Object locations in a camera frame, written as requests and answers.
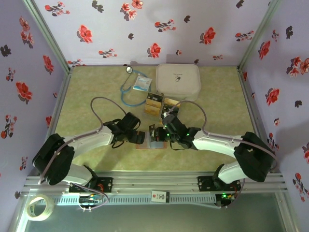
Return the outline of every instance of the gray cable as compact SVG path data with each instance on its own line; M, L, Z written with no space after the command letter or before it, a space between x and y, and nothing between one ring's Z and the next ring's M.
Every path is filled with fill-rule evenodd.
M92 191L92 192L96 192L96 193L101 194L101 195L103 195L103 196L105 196L105 197L107 198L107 201L103 202L102 204L99 204L99 205L96 205L96 206L93 206L93 207L89 207L88 209L87 209L86 207L82 207L82 206L79 204L79 207L80 207L81 209L83 209L83 210L91 211L91 210L93 210L93 209L99 208L99 207L101 207L101 206L107 204L107 203L110 201L109 197L108 197L108 196L106 195L106 193L104 193L104 192L95 190L95 189L93 189L93 188L88 188L88 187L85 187L85 186L82 186L82 185L79 185L79 184L76 184L76 183L72 183L72 184L76 185L77 187L80 187L81 189L86 189L86 190L89 190L89 191Z
M203 126L202 126L202 131L204 132L204 134L207 136L207 137L212 137L212 138L217 138L217 139L228 139L230 142L234 143L234 142L238 142L238 143L243 143L243 144L247 144L247 145L250 145L250 146L253 146L255 148L258 148L264 152L266 152L267 154L269 154L272 158L274 158L274 160L276 162L278 162L278 159L277 157L272 153L270 152L269 150L259 146L259 145L256 145L256 144L253 144L253 143L250 143L250 142L247 142L247 141L243 141L241 139L233 139L233 138L230 138L229 136L224 136L224 135L216 135L216 134L211 134L210 132L208 131L205 131L205 125L206 125L206 122L207 122L207 116L206 116L206 113L204 111L204 109L197 103L193 102L193 101L188 101L188 100L184 100L184 101L180 101L178 102L176 105L174 105L169 111L168 111L168 114L174 110L174 108L181 104L181 103L184 103L184 102L189 102L189 103L192 103L194 105L196 105L198 108L200 108L200 110L202 111L203 115L204 115L204 118L205 118L205 121L203 123Z
M122 112L124 112L125 115L126 115L126 112L125 112L125 110L124 110L120 105L118 105L116 102L114 102L114 101L111 100L111 99L108 99L108 98L105 98L105 97L95 97L95 98L93 98L93 99L91 100L91 102L90 102L90 108L91 108L91 111L93 112L93 114L97 117L97 119L98 119L99 122L100 122L100 127L99 127L98 130L101 131L102 128L103 128L103 121L102 121L102 119L97 115L97 113L96 113L96 112L94 111L94 109L93 109L93 101L94 101L95 99L98 99L98 98L105 99L105 100L108 100L108 101L114 103L115 105L117 105L117 106L122 110ZM52 156L52 158L49 160L49 162L48 162L48 164L46 165L44 171L43 171L42 174L40 175L39 185L40 185L40 184L42 183L42 181L44 180L44 177L45 177L45 175L46 175L48 169L49 169L50 166L52 165L52 163L53 163L54 159L56 158L56 156L59 154L59 152L60 152L66 145L72 143L73 141L76 141L76 140L78 140L78 139L81 139L81 138L84 138L84 137L87 137L87 136L90 136L90 135L93 135L93 134L96 134L96 133L97 133L97 131L93 131L93 132L81 134L81 135L79 135L79 136L77 136L77 137L75 137L75 138L72 138L72 139L68 140L66 143L64 143L63 145L61 145L61 146L57 149L57 151L54 153L54 155Z

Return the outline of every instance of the stethoscope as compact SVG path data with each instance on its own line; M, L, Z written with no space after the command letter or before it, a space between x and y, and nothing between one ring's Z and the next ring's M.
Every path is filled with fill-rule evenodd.
M125 93L128 93L128 92L131 90L133 84L131 84L131 85L129 86L129 88L127 88L127 89L124 89L124 85L126 84L126 82L128 81L128 79L130 78L130 76L132 75L132 73L137 73L137 74L139 74L139 75L141 75L141 76L143 76L143 77L147 77L147 76L146 76L145 74L143 74L142 72L139 72L139 71L134 70L131 66L127 66L127 67L126 67L126 72L129 74L129 76L127 77L127 79L125 80L125 82L120 86L121 102L122 102L124 105L129 106L129 107L136 107L136 106L143 105L143 104L146 102L146 100L144 100L144 101L141 102L141 103L135 104L135 105L130 105L130 104L128 104L128 103L126 103L126 102L124 101L124 94L125 94Z

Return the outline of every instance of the glass panel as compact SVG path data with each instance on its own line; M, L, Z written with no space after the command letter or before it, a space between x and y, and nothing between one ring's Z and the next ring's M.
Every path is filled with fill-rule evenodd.
M242 194L231 208L197 205L106 205L83 212L56 206L45 221L29 221L27 232L281 232L274 194Z

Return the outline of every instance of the tabletop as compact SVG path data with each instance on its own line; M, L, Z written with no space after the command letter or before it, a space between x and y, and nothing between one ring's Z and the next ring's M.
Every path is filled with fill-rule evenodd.
M156 66L133 67L152 78L155 93ZM120 100L120 86L127 78L122 66L75 67L65 96L56 127L61 136L73 136L99 127L99 121L90 109L90 101L96 96L112 99L141 119L139 130L148 131L152 124L160 126L158 118L146 116L144 105L127 107ZM236 67L199 67L201 91L196 103L207 114L206 130L227 135L244 135L253 131ZM131 77L127 84L134 82ZM125 101L135 104L143 101L146 92L131 90ZM94 109L103 121L124 116L109 101L94 101ZM193 104L181 104L178 118L187 127L201 127L204 116ZM88 151L73 160L77 165L88 165L95 171L215 171L220 164L235 161L232 157L207 150L173 151L166 149L137 150L135 144L124 143L117 149L102 146Z

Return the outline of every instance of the tape roll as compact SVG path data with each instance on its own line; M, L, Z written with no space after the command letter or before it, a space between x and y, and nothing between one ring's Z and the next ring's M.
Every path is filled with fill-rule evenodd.
M38 201L40 200L45 200L46 207L41 214L36 215L34 213L34 208L38 204ZM27 204L26 211L27 211L28 219L31 221L44 221L52 214L54 207L55 207L55 204L54 204L53 199L45 195L37 195L33 197Z

